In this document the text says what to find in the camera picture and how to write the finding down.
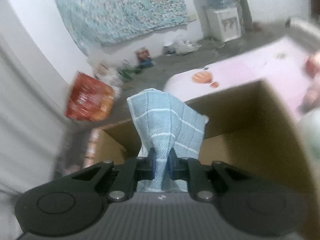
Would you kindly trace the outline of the blue checked microfiber cloth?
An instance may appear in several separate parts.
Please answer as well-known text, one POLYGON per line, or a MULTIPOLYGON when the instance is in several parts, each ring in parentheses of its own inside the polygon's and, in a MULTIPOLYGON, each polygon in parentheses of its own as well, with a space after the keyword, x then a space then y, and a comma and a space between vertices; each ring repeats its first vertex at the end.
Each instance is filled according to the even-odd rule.
POLYGON ((138 183, 139 192, 185 192, 187 183, 171 180, 168 156, 174 149, 178 157, 197 159, 209 118, 197 113, 169 93, 145 89, 127 98, 133 124, 142 146, 140 157, 147 157, 151 148, 156 152, 153 180, 138 183))

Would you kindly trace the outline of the brown cardboard box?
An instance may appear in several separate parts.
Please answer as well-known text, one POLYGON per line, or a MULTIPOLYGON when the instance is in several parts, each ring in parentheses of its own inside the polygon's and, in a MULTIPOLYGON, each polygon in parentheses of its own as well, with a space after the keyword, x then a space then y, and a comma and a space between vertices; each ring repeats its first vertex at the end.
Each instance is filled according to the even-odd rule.
POLYGON ((199 160, 230 192, 135 194, 112 205, 95 239, 319 239, 319 189, 296 126, 271 87, 248 83, 189 101, 208 116, 199 160))

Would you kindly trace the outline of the red snack package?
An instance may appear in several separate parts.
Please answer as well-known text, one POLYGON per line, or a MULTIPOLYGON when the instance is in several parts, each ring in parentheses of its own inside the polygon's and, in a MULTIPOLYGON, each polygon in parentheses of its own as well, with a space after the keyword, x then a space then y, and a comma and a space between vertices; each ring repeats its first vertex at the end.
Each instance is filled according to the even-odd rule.
POLYGON ((77 121, 102 121, 111 113, 113 104, 112 87, 77 72, 67 100, 65 116, 77 121))

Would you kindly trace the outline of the red can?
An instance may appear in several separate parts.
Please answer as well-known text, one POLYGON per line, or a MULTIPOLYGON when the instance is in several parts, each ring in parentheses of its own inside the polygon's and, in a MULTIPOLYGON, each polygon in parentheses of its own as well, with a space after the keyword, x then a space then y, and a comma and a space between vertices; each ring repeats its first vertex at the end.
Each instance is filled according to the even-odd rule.
POLYGON ((136 50, 135 54, 139 63, 152 60, 149 50, 145 47, 136 50))

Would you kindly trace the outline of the white tied plastic bag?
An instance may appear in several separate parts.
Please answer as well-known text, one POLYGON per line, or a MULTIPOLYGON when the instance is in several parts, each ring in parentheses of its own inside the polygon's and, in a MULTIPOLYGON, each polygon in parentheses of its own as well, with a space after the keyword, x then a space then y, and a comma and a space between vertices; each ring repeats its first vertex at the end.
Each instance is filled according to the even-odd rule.
POLYGON ((319 128, 319 108, 313 109, 304 115, 298 122, 303 143, 310 161, 319 171, 319 145, 320 145, 320 128, 319 128))

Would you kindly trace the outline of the white water dispenser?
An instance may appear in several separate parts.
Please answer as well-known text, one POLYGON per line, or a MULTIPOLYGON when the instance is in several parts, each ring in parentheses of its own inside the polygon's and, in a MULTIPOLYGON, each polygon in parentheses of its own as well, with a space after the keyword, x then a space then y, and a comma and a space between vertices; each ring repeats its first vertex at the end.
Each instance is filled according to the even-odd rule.
POLYGON ((242 35, 237 7, 214 9, 203 5, 199 19, 204 37, 225 43, 242 35))

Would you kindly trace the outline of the pink plush ball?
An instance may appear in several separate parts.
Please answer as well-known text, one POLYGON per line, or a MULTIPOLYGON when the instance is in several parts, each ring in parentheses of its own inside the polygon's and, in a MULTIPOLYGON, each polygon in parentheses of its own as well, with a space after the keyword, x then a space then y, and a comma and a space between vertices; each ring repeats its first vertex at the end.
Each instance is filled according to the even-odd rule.
POLYGON ((311 83, 304 95, 303 105, 306 109, 311 110, 319 107, 319 50, 308 57, 304 72, 311 78, 311 83))

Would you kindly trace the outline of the teal patterned wall cloth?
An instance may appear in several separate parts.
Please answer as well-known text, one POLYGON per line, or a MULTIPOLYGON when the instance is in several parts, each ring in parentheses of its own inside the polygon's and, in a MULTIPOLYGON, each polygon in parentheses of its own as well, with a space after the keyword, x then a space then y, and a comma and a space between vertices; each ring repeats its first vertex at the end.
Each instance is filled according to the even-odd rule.
POLYGON ((55 0, 82 53, 188 23, 185 0, 55 0))

